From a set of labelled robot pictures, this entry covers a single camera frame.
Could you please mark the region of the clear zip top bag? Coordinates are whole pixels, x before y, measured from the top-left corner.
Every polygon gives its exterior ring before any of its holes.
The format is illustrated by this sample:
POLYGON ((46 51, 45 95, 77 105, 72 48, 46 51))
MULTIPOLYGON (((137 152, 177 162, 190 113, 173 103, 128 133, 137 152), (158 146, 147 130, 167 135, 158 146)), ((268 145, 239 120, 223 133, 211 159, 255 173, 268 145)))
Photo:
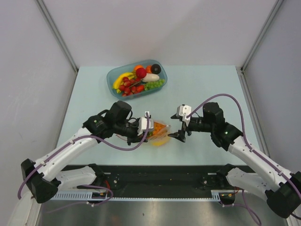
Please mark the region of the clear zip top bag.
MULTIPOLYGON (((138 138, 142 138, 146 131, 147 121, 146 119, 138 119, 130 124, 132 128, 137 130, 138 138)), ((154 121, 150 119, 149 130, 144 142, 149 142, 154 146, 161 146, 169 141, 167 136, 170 130, 170 125, 164 124, 161 121, 154 121)))

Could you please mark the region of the green toy leafy vegetable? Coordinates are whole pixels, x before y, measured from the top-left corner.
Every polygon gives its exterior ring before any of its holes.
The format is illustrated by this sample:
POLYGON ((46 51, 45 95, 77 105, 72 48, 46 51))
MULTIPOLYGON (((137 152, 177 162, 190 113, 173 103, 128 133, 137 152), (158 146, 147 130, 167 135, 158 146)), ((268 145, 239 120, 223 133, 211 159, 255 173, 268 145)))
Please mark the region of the green toy leafy vegetable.
POLYGON ((164 133, 166 129, 167 129, 167 125, 155 121, 153 131, 148 132, 147 138, 148 139, 158 138, 164 133))

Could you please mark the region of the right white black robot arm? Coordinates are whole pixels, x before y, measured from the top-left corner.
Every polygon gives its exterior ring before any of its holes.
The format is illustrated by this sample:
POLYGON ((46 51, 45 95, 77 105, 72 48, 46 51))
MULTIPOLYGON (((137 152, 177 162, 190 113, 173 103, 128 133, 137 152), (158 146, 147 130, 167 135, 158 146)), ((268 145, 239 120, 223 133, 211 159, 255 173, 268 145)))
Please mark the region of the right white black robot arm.
POLYGON ((192 132, 210 133, 217 147, 238 157, 255 175, 227 164, 220 170, 217 184, 222 189, 236 186, 262 198, 270 209, 282 218, 288 218, 301 204, 301 173, 292 173, 280 166, 246 141, 242 131, 225 121, 223 110, 215 102, 203 106, 202 117, 191 117, 191 107, 181 105, 171 119, 182 122, 182 127, 169 134, 181 142, 192 132))

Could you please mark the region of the orange yellow toy mango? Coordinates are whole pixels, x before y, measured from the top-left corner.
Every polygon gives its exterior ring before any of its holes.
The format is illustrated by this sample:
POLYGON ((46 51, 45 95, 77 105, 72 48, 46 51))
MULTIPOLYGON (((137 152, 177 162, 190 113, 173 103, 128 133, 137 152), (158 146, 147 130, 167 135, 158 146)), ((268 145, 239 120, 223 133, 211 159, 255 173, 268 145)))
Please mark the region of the orange yellow toy mango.
POLYGON ((161 139, 155 139, 151 141, 151 144, 155 147, 160 147, 170 141, 170 137, 163 137, 161 139))

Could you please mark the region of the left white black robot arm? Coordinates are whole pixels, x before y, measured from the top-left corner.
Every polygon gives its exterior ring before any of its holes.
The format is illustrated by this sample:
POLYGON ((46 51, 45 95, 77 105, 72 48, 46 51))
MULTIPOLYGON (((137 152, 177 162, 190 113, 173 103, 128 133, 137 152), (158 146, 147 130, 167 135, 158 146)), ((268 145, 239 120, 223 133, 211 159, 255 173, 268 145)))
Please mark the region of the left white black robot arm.
POLYGON ((45 156, 21 163, 23 182, 18 190, 28 187, 37 203, 52 199, 58 191, 68 188, 98 189, 105 185, 105 174, 97 164, 65 171, 64 168, 84 151, 106 144, 121 151, 133 151, 147 142, 154 129, 149 112, 132 118, 132 107, 123 101, 115 102, 109 110, 89 117, 80 129, 65 143, 45 156))

